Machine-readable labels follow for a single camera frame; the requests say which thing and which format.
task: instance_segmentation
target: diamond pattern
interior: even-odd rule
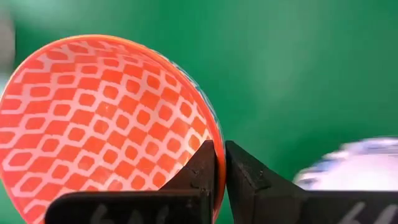
[[[68,192],[159,189],[209,138],[173,75],[110,40],[33,54],[0,103],[1,173],[28,223]]]

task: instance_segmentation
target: green background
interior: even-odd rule
[[[288,179],[343,142],[397,134],[398,1],[7,1],[16,65],[77,34],[144,44],[201,85],[226,139]],[[0,201],[0,222],[22,223]],[[232,222],[225,197],[218,223]]]

